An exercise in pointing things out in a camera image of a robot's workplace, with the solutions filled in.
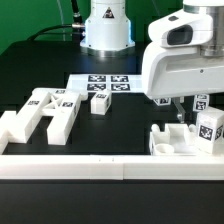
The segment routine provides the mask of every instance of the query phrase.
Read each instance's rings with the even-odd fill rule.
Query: qr-like marker
[[[64,102],[62,104],[62,107],[72,107],[72,105],[73,105],[73,103],[71,103],[71,102]]]
[[[216,130],[215,140],[221,137],[223,125]]]
[[[201,101],[197,101],[196,102],[196,110],[204,110],[206,108],[207,102],[201,102]]]
[[[36,105],[39,104],[39,102],[40,102],[40,101],[30,101],[30,102],[28,103],[28,105],[30,105],[30,106],[36,106]]]
[[[129,84],[111,84],[111,90],[112,91],[130,91],[130,85]]]
[[[127,75],[111,76],[111,82],[129,82],[129,79]]]
[[[88,84],[88,91],[99,91],[106,89],[106,84]]]
[[[203,125],[200,126],[199,136],[201,138],[207,139],[209,141],[212,140],[213,129],[205,127]]]
[[[107,97],[107,95],[104,95],[104,94],[98,94],[97,96],[96,96],[96,98],[100,98],[100,99],[104,99],[104,98],[106,98]]]
[[[89,82],[106,82],[105,75],[89,75]]]
[[[56,90],[55,93],[56,93],[56,94],[64,94],[64,93],[65,93],[65,90],[63,90],[63,89],[58,89],[58,90]]]

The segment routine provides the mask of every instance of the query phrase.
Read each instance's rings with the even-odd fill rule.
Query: white foam block
[[[81,96],[78,93],[68,92],[52,119],[48,129],[48,144],[65,145],[71,132],[75,118],[81,104]]]
[[[207,107],[197,116],[196,146],[202,151],[216,154],[224,151],[224,111]]]
[[[111,105],[112,93],[110,90],[98,91],[91,100],[91,113],[105,115]]]
[[[7,124],[16,116],[16,111],[5,111],[0,119],[0,154],[8,144]]]
[[[33,94],[8,126],[9,142],[27,143],[42,115],[42,107],[50,101],[48,92]]]

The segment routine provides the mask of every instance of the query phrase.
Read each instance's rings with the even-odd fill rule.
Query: white block structure
[[[8,126],[9,141],[27,143],[42,115],[42,108],[49,103],[50,93],[33,94]]]
[[[224,151],[223,144],[224,111],[207,107],[197,116],[196,147],[207,153]]]
[[[16,116],[16,111],[5,111],[0,118],[0,154],[8,144],[8,123]]]
[[[195,125],[165,124],[161,132],[158,125],[152,125],[150,132],[150,153],[155,156],[202,155],[195,147]]]
[[[87,92],[80,94],[65,89],[37,88],[19,113],[7,120],[7,134],[5,129],[1,133],[8,136],[9,142],[27,143],[42,116],[53,116],[47,129],[48,144],[65,145],[81,101],[87,98]],[[4,142],[0,150],[4,150],[6,145]]]
[[[65,145],[81,104],[78,93],[65,94],[47,129],[48,144]]]
[[[91,113],[105,115],[112,102],[112,93],[105,89],[98,91],[91,99]]]

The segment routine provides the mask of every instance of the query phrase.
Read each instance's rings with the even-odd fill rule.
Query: cube with marker
[[[211,154],[222,150],[224,111],[207,107],[198,113],[196,126],[198,130],[196,147]]]
[[[110,90],[98,91],[91,99],[91,113],[105,115],[111,105],[111,101],[112,93]]]
[[[203,111],[209,105],[209,95],[200,94],[194,97],[193,111],[200,112]]]

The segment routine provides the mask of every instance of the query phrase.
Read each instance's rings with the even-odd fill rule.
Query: cable
[[[62,10],[62,7],[61,7],[61,1],[57,0],[57,3],[58,3],[58,9],[59,9],[59,12],[60,12],[60,17],[61,17],[61,24],[63,25],[65,23],[65,21],[64,21],[63,10]]]
[[[75,23],[82,23],[82,16],[79,12],[77,0],[71,0],[73,10],[73,20]]]
[[[159,18],[161,18],[161,13],[160,13],[160,11],[159,11],[159,8],[158,8],[158,6],[157,6],[155,0],[151,0],[151,2],[152,2],[153,6],[154,6],[154,8],[155,8],[155,10],[156,10],[157,15],[159,16]]]
[[[40,30],[36,34],[30,36],[27,40],[33,41],[38,36],[42,35],[43,33],[47,32],[47,31],[50,31],[50,30],[63,29],[63,28],[71,28],[71,27],[72,27],[72,24],[64,24],[64,25],[51,26],[51,27],[45,28],[43,30]]]

